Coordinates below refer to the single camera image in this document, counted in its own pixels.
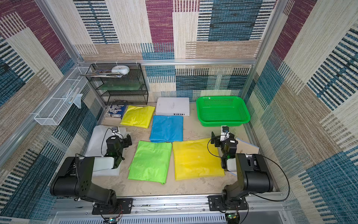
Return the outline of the large yellow raincoat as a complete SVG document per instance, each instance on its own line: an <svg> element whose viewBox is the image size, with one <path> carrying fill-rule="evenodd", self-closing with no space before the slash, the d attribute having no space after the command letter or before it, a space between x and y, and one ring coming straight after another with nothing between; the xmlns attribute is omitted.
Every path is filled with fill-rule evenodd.
<svg viewBox="0 0 358 224"><path fill-rule="evenodd" d="M210 141L207 138L172 143L176 181L225 175L218 149Z"/></svg>

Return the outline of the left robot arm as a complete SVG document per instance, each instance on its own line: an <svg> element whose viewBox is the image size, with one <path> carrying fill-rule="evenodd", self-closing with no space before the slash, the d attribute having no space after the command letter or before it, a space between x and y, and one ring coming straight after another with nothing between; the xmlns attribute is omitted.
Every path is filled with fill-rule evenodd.
<svg viewBox="0 0 358 224"><path fill-rule="evenodd" d="M92 178L119 175L124 149L132 145L131 136L113 135L104 142L107 149L103 157L67 157L50 185L50 194L91 202L93 215L130 214L133 199L117 198L114 190L94 184Z"/></svg>

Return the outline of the green plastic basket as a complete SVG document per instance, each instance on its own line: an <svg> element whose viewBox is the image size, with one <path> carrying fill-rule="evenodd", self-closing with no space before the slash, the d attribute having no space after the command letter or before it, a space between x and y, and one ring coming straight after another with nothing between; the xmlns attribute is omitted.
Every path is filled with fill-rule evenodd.
<svg viewBox="0 0 358 224"><path fill-rule="evenodd" d="M251 120L244 100L237 96L207 96L196 100L197 115L204 127L238 127Z"/></svg>

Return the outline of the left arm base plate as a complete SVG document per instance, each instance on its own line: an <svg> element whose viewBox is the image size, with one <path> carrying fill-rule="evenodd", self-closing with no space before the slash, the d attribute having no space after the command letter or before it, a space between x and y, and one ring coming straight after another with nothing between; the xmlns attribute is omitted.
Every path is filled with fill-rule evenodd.
<svg viewBox="0 0 358 224"><path fill-rule="evenodd" d="M115 205L95 203L92 215L130 214L133 198L118 198Z"/></svg>

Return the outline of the lime green raincoat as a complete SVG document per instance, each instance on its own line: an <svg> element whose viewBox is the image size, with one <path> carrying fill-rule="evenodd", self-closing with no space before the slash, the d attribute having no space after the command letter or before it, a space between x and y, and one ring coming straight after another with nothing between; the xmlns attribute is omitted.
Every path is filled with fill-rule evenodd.
<svg viewBox="0 0 358 224"><path fill-rule="evenodd" d="M165 184L167 180L172 144L139 141L128 170L128 179Z"/></svg>

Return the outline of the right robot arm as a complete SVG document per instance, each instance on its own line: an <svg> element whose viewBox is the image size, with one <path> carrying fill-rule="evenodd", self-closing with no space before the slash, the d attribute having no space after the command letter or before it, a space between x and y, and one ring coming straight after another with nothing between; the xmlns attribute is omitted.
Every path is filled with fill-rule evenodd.
<svg viewBox="0 0 358 224"><path fill-rule="evenodd" d="M236 172L237 181L226 185L219 196L209 196L211 211L225 213L228 210L245 210L245 197L252 193L266 193L273 190L273 179L262 155L237 153L239 142L234 135L226 132L220 136L212 133L208 144L219 147L224 171Z"/></svg>

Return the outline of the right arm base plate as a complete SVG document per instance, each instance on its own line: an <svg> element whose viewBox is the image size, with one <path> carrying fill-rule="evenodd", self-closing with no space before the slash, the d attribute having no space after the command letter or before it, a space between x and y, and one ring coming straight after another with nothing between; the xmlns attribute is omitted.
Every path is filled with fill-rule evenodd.
<svg viewBox="0 0 358 224"><path fill-rule="evenodd" d="M223 199L222 195L207 196L210 211L236 211L247 210L249 206L245 200Z"/></svg>

